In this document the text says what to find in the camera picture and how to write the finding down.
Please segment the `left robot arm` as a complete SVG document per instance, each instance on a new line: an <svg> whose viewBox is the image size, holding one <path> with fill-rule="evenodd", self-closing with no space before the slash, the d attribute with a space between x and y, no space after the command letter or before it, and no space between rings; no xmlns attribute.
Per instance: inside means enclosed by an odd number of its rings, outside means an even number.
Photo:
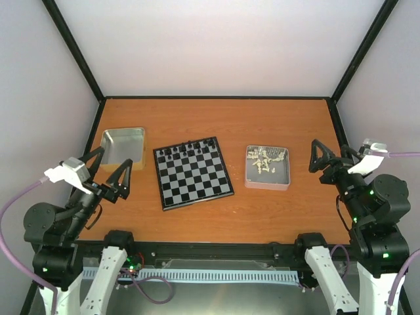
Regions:
<svg viewBox="0 0 420 315"><path fill-rule="evenodd" d="M105 149L101 146L82 157L70 157L44 172L52 183L74 187L65 206L36 203L24 216L24 240L35 250L32 266L47 314L105 314L114 283L123 264L136 258L133 235L112 230L104 238L100 269L85 302L80 301L83 249L76 241L101 201L115 203L130 194L133 161L126 159L104 184L94 181Z"/></svg>

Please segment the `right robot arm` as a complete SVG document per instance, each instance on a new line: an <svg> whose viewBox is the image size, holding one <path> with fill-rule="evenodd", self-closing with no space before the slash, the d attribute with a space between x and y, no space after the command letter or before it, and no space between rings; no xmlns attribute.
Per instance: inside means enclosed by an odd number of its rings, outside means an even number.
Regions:
<svg viewBox="0 0 420 315"><path fill-rule="evenodd" d="M360 275L359 314L397 314L408 269L410 249L397 227L411 209L408 186L390 174L365 181L392 155L386 144L370 139L359 150L342 146L340 156L317 139L311 143L308 170L322 171L320 182L336 187L336 202L352 219L348 234Z"/></svg>

